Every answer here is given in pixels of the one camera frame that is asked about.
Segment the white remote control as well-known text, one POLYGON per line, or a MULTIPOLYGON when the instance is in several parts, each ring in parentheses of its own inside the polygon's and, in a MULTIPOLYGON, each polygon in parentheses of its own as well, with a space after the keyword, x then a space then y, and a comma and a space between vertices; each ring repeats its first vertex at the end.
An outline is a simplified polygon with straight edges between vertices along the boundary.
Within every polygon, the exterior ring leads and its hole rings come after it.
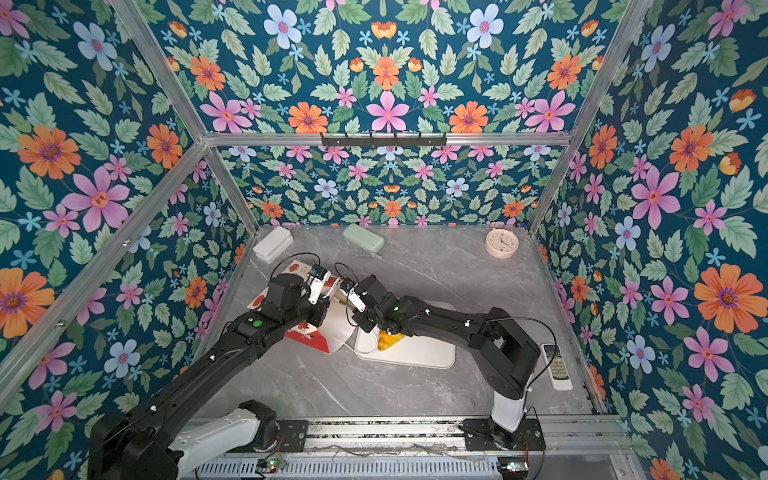
POLYGON ((565 359, 555 343, 544 343, 541 350, 547 366, 547 374, 556 391, 570 391, 573 383, 565 359))

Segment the white flat box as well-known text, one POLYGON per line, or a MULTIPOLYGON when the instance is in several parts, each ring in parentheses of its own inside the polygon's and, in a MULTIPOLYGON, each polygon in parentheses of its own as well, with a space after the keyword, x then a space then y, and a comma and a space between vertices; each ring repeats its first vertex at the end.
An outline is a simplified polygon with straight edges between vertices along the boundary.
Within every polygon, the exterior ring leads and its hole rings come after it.
POLYGON ((276 226, 256 242, 253 253, 257 260, 270 264, 280 257, 293 241, 292 233, 288 229, 276 226))

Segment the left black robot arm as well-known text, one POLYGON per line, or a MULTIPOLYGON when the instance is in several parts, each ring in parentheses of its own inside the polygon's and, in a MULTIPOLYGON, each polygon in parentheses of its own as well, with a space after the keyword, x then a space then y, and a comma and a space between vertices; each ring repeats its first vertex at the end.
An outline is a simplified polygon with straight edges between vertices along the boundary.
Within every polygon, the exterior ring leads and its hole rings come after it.
POLYGON ((186 426, 231 378, 287 331, 302 323, 322 324, 330 305, 322 289, 329 277, 320 265, 306 277, 274 276, 260 306, 234 319, 186 372, 127 414, 101 418, 91 432, 88 478, 177 479, 240 446, 277 446, 276 413, 255 400, 196 430, 186 426))

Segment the white plastic tray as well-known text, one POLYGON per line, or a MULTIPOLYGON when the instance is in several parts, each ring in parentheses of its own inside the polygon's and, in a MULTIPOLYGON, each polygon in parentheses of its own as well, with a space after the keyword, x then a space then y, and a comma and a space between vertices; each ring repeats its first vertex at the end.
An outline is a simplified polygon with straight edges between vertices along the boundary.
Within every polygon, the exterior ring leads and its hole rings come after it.
POLYGON ((362 324, 354 316, 356 310, 349 306, 348 312, 349 320, 358 326, 354 344, 358 358, 372 362, 440 370, 454 365, 456 347, 430 337, 403 336, 385 350, 380 350, 379 339, 382 331, 374 325, 370 332, 365 332, 362 324))

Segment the black hook rail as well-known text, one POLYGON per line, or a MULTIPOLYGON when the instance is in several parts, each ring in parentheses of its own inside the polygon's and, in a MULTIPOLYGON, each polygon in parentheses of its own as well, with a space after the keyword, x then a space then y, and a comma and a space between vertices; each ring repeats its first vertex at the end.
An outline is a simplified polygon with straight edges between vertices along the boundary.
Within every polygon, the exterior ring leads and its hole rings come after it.
POLYGON ((324 147, 442 147, 448 144, 446 134, 423 133, 392 133, 392 134, 321 134, 321 145, 324 147))

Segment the mint green glasses case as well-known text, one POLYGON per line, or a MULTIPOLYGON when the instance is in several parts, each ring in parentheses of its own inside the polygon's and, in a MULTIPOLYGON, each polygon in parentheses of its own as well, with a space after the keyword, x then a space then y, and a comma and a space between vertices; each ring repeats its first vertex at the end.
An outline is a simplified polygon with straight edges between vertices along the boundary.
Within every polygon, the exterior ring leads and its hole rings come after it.
POLYGON ((382 236, 357 224, 347 226, 342 236, 349 243, 370 253, 380 252, 385 245, 385 239, 382 236))

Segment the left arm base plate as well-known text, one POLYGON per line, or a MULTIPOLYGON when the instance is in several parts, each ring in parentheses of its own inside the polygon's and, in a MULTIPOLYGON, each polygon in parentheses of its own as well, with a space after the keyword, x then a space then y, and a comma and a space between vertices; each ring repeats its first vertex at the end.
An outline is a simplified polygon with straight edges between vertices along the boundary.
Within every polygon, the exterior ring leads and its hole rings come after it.
POLYGON ((273 442, 261 446, 257 441, 236 447, 230 453, 300 453, 308 438, 309 422, 306 420, 277 420, 273 442))

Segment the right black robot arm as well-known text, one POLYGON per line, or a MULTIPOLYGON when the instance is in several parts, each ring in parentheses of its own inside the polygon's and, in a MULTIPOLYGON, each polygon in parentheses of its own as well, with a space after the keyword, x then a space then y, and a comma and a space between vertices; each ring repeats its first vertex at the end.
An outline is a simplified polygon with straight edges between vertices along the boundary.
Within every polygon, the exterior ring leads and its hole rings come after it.
POLYGON ((359 283, 344 278, 340 291, 352 306, 353 321, 366 333, 378 329, 433 338, 468 351, 494 391, 491 421, 510 434, 519 429, 539 347, 506 311, 462 313, 413 296, 397 297, 374 275, 359 283))

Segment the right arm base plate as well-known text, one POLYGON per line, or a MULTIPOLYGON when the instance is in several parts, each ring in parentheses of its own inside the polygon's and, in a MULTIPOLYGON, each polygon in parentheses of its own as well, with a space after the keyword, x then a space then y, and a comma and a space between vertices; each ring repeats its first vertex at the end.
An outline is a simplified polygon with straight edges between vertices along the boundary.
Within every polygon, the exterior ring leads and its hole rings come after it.
POLYGON ((490 418, 466 418, 459 425, 468 451, 544 451, 546 442, 541 424, 525 418, 518 429, 510 433, 490 418))

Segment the pink round alarm clock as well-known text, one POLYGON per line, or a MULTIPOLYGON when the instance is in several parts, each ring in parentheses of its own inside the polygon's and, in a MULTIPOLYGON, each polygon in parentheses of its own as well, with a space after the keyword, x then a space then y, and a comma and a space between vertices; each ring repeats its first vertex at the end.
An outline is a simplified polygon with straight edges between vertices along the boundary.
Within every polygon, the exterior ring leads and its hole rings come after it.
POLYGON ((510 230, 493 229, 485 237, 485 250, 494 258, 510 259, 520 246, 518 237, 510 230))

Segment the aluminium front rail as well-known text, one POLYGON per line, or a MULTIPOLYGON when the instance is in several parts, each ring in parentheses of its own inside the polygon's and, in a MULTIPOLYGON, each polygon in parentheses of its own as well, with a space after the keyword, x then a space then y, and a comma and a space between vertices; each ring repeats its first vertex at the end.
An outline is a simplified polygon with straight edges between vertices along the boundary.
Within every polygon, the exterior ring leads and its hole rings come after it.
MULTIPOLYGON (((415 417, 313 417, 309 422, 308 438, 300 453, 267 453, 278 455, 348 454, 354 456, 435 454, 460 456, 522 456, 544 453, 547 455, 620 455, 633 451, 632 442, 615 415, 548 415, 533 413, 526 418, 541 424, 546 442, 544 451, 468 451, 464 434, 458 425, 466 418, 485 416, 415 416, 415 417)), ((244 420, 225 418, 191 421, 172 440, 174 450, 188 449, 202 458, 212 459, 234 454, 230 450, 255 440, 248 435, 244 420)), ((273 442, 275 427, 261 446, 273 442)))

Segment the steel tongs white tips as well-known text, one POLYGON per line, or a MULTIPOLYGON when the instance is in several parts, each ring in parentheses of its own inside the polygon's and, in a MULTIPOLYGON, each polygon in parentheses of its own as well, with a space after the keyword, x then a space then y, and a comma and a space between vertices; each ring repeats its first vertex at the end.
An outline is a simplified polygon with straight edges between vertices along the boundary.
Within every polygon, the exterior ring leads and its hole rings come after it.
POLYGON ((331 299, 338 302, 340 305, 343 305, 345 308, 348 308, 351 305, 348 295, 343 289, 334 290, 331 299))

